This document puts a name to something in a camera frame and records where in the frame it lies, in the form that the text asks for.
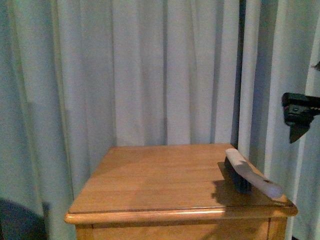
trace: black brush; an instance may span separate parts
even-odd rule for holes
[[[280,198],[282,196],[283,191],[281,186],[253,172],[250,165],[237,149],[229,148],[225,153],[224,166],[229,172],[234,187],[238,192],[248,194],[251,192],[251,185],[254,185],[270,198]]]
[[[241,194],[249,194],[251,193],[251,183],[248,182],[245,178],[240,176],[234,167],[231,165],[228,157],[225,157],[224,167],[229,173],[229,176],[234,184],[234,188]]]

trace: curtain fold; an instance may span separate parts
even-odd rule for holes
[[[320,237],[319,119],[289,144],[281,106],[285,92],[320,97],[311,68],[320,3],[10,0],[0,9],[1,205],[35,213],[48,239],[75,239],[64,214],[110,147],[202,143],[238,146],[284,187],[299,209],[288,240]]]

